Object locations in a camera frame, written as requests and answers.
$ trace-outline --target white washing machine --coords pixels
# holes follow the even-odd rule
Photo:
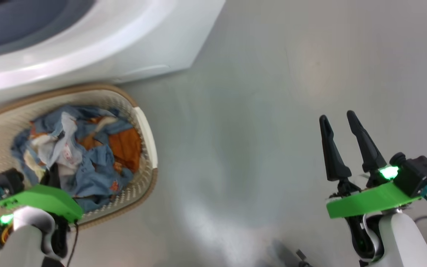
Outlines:
[[[0,106],[189,68],[225,0],[0,0]]]

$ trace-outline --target clothes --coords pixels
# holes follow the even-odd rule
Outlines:
[[[139,169],[141,138],[119,112],[92,106],[63,106],[32,121],[14,139],[12,155],[25,177],[37,184],[58,166],[60,187],[83,208],[109,203]]]

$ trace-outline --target laundry basket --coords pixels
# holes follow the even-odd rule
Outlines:
[[[139,206],[154,189],[158,176],[156,145],[148,121],[136,102],[119,88],[104,84],[73,86],[33,96],[0,109],[0,172],[20,169],[11,156],[14,137],[29,128],[30,121],[63,105],[93,105],[99,108],[117,108],[136,128],[142,140],[139,171],[133,180],[108,205],[85,213],[78,221],[80,229],[115,218]]]

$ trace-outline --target gray floor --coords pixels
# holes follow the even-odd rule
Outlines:
[[[358,266],[325,209],[318,119],[356,175],[349,109],[386,159],[427,155],[427,1],[229,0],[191,69],[122,87],[150,122],[159,184],[83,231],[71,267],[280,266],[274,240],[317,267]]]

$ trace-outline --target green bracket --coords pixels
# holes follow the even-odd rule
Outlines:
[[[363,215],[405,205],[420,199],[405,195],[392,181],[361,193],[327,203],[330,218]]]
[[[82,208],[62,189],[37,184],[19,194],[0,200],[0,206],[12,209],[31,206],[64,217],[69,223],[80,220]]]

